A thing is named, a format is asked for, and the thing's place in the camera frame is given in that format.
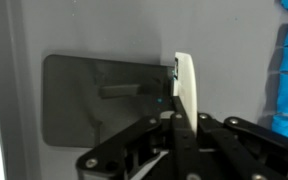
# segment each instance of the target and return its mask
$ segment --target gray wall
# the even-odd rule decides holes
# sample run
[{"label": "gray wall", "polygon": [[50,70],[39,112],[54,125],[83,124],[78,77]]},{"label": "gray wall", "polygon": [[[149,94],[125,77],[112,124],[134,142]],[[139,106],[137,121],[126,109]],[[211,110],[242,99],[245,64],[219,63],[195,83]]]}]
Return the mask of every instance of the gray wall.
[{"label": "gray wall", "polygon": [[169,65],[176,51],[187,52],[201,112],[268,127],[287,22],[278,0],[0,0],[0,119],[9,179],[76,179],[75,160],[86,151],[42,141],[47,55]]}]

